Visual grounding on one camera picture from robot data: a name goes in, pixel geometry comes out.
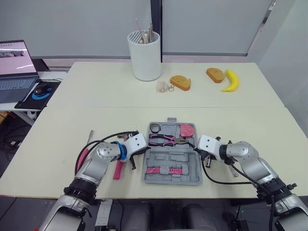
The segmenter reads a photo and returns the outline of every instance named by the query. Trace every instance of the gray toolbox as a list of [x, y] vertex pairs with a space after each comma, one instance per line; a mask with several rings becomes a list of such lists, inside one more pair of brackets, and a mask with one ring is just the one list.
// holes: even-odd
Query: gray toolbox
[[[151, 126], [158, 124], [156, 133], [151, 132]], [[180, 124], [191, 125], [194, 128], [192, 137], [187, 138], [186, 144], [173, 146], [152, 146], [152, 144], [167, 143], [168, 140], [156, 135], [180, 137]], [[202, 182], [202, 172], [199, 154], [193, 149], [197, 147], [198, 138], [194, 124], [176, 123], [176, 118], [168, 118], [168, 122], [152, 122], [149, 124], [147, 137], [148, 146], [143, 157], [142, 179], [145, 183], [153, 184], [183, 184], [199, 185]]]

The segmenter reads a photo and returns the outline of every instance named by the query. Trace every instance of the laptop keyboard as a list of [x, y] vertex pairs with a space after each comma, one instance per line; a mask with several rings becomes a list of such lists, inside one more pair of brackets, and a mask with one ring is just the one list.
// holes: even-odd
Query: laptop keyboard
[[27, 89], [35, 80], [35, 78], [1, 80], [0, 90]]

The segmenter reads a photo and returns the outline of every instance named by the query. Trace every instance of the pink screwdriver handle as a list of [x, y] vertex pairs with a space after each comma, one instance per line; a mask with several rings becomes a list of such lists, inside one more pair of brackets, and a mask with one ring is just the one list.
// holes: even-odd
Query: pink screwdriver handle
[[89, 151], [89, 150], [86, 148], [86, 149], [82, 152], [82, 154], [81, 154], [81, 156], [80, 156], [80, 158], [79, 158], [79, 160], [78, 160], [77, 170], [79, 170], [79, 168], [81, 167], [80, 165], [81, 165], [82, 161], [84, 160], [84, 158], [86, 158], [86, 155], [87, 155], [88, 151]]
[[116, 168], [115, 168], [115, 172], [114, 172], [114, 180], [119, 180], [121, 178], [121, 171], [122, 171], [122, 167], [123, 167], [124, 162], [122, 161], [117, 161], [116, 163]]

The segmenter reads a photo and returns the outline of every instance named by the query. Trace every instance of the laptop screen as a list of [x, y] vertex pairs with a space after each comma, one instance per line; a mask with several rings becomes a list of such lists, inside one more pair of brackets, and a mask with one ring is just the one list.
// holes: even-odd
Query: laptop screen
[[0, 43], [0, 75], [36, 73], [31, 57], [23, 41]]

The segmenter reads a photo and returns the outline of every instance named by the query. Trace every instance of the mouse pad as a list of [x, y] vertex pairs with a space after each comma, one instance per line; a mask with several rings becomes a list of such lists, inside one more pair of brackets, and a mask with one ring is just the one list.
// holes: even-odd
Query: mouse pad
[[47, 102], [51, 98], [51, 96], [54, 94], [58, 86], [60, 85], [60, 82], [40, 82], [37, 86], [40, 84], [47, 84], [47, 92], [43, 95], [37, 96], [34, 94], [34, 90], [28, 95], [25, 101], [19, 101], [15, 108], [18, 109], [39, 109], [42, 110], [44, 107], [46, 107]]

